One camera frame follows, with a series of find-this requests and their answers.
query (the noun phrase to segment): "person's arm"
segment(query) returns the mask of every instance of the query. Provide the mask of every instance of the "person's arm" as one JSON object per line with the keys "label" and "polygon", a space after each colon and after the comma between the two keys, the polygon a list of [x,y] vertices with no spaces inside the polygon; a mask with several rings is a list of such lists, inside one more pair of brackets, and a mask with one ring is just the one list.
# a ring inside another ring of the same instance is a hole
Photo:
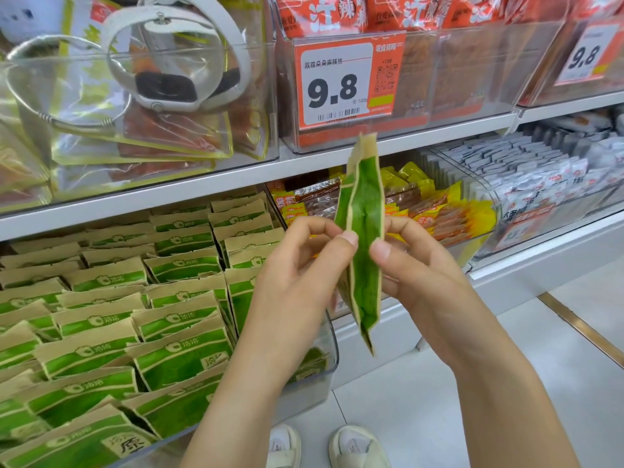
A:
{"label": "person's arm", "polygon": [[294,221],[258,276],[245,328],[180,468],[266,466],[277,400],[318,335],[357,238],[324,218]]}
{"label": "person's arm", "polygon": [[580,468],[534,368],[450,253],[409,218],[387,228],[407,249],[378,240],[371,257],[389,276],[384,291],[455,374],[471,467]]}

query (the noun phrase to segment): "gold floor strip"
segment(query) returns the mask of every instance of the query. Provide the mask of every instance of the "gold floor strip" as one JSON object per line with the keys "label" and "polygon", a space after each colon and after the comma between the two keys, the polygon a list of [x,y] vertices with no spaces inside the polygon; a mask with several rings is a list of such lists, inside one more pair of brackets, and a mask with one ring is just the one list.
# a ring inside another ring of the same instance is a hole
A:
{"label": "gold floor strip", "polygon": [[624,352],[618,347],[614,346],[609,340],[590,327],[581,317],[576,315],[548,292],[544,292],[542,295],[537,296],[537,298],[550,307],[554,313],[572,325],[577,332],[581,333],[581,335],[592,342],[596,348],[606,354],[624,370]]}

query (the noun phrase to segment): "price tag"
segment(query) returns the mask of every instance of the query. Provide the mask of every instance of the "price tag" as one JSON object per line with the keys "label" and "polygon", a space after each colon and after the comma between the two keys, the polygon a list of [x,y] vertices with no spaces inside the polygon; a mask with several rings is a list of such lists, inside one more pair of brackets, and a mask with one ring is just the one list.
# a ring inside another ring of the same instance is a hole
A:
{"label": "price tag", "polygon": [[300,130],[392,114],[405,35],[296,45]]}
{"label": "price tag", "polygon": [[504,250],[533,238],[554,208],[555,206],[551,204],[520,213],[496,245],[495,251]]}
{"label": "price tag", "polygon": [[583,32],[555,85],[587,82],[602,78],[620,52],[624,32],[620,23],[591,23]]}

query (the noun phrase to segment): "shoe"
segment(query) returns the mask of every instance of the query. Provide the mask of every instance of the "shoe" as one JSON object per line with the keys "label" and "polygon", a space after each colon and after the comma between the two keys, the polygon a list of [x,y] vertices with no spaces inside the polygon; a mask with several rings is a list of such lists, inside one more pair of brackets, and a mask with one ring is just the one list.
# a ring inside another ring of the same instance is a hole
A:
{"label": "shoe", "polygon": [[386,451],[363,427],[346,425],[330,440],[332,468],[391,468]]}
{"label": "shoe", "polygon": [[301,438],[289,425],[278,425],[271,430],[267,468],[299,468]]}

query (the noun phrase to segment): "forearm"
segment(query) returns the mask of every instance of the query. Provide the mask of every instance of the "forearm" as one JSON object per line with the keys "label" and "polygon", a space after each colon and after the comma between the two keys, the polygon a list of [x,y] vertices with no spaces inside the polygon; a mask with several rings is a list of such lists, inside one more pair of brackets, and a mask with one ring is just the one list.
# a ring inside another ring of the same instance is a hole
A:
{"label": "forearm", "polygon": [[580,465],[537,373],[524,359],[457,377],[472,468]]}
{"label": "forearm", "polygon": [[237,348],[180,468],[264,468],[280,394],[266,371]]}

